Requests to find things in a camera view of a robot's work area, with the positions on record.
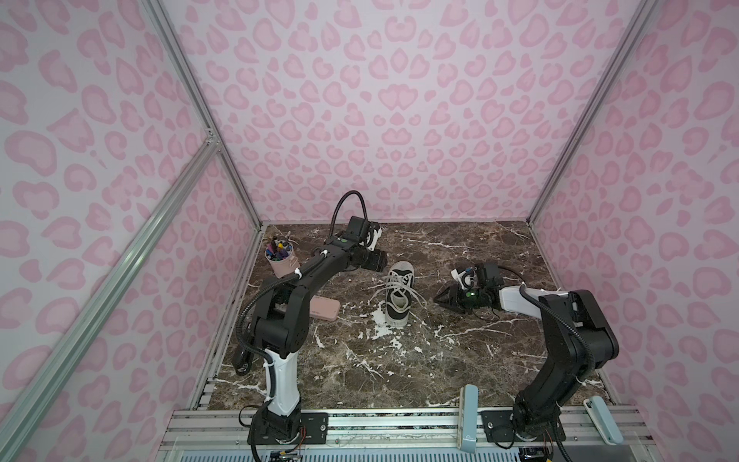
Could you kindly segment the black white sneaker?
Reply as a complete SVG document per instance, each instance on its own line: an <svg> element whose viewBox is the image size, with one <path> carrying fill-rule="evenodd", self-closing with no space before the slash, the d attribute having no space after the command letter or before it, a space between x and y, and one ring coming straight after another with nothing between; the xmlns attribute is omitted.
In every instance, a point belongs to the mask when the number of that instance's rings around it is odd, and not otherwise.
<svg viewBox="0 0 739 462"><path fill-rule="evenodd" d="M415 269L408 261L392 265L385 282L386 323L392 328L407 325L411 305L414 300Z"/></svg>

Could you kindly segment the white shoelace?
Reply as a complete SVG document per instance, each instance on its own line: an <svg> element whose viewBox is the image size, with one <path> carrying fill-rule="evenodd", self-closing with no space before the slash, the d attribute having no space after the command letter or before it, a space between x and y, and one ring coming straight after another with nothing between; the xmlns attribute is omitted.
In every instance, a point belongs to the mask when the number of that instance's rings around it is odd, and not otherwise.
<svg viewBox="0 0 739 462"><path fill-rule="evenodd" d="M427 306L427 300L414 288L414 284L415 273L411 269L391 269L371 298L385 296L385 302L398 312L409 310L413 303Z"/></svg>

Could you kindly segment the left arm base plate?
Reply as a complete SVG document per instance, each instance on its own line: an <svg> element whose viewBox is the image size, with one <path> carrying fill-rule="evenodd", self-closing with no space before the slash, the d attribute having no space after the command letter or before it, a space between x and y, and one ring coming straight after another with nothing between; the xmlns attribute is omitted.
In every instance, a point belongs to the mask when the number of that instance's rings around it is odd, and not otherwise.
<svg viewBox="0 0 739 462"><path fill-rule="evenodd" d="M294 411L279 416L269 410L258 412L251 421L248 442L257 446L323 445L329 427L323 412Z"/></svg>

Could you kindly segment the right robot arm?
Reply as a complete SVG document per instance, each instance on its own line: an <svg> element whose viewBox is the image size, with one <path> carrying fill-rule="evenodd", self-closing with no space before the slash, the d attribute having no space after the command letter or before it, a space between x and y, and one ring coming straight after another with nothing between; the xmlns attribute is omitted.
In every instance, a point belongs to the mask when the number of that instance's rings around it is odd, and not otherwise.
<svg viewBox="0 0 739 462"><path fill-rule="evenodd" d="M490 307L537 318L547 357L535 379L515 398L513 429L537 435L554 427L564 405L588 375L619 355L620 347L595 296L588 290L552 292L508 286L464 290L446 286L434 302L454 312Z"/></svg>

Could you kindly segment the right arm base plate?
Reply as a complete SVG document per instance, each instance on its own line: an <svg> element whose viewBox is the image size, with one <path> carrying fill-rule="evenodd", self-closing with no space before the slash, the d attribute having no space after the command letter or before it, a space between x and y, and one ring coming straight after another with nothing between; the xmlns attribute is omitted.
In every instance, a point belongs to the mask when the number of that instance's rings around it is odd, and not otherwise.
<svg viewBox="0 0 739 462"><path fill-rule="evenodd" d="M557 438L567 440L560 421L556 422L555 431L552 431L550 423L532 429L514 429L513 411L510 408L480 411L479 416L486 441L503 446L505 449L515 444L555 443Z"/></svg>

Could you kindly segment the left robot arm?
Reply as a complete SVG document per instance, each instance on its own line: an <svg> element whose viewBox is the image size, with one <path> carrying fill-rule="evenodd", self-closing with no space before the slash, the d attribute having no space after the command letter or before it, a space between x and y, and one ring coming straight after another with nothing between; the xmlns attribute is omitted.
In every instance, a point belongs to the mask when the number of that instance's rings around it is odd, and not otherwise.
<svg viewBox="0 0 739 462"><path fill-rule="evenodd" d="M256 296L240 345L244 352L264 359L268 398L263 420L285 439L298 433L300 424L298 352L308 336L313 297L339 273L349 269L380 273L387 264L386 251L334 237L289 275L266 281Z"/></svg>

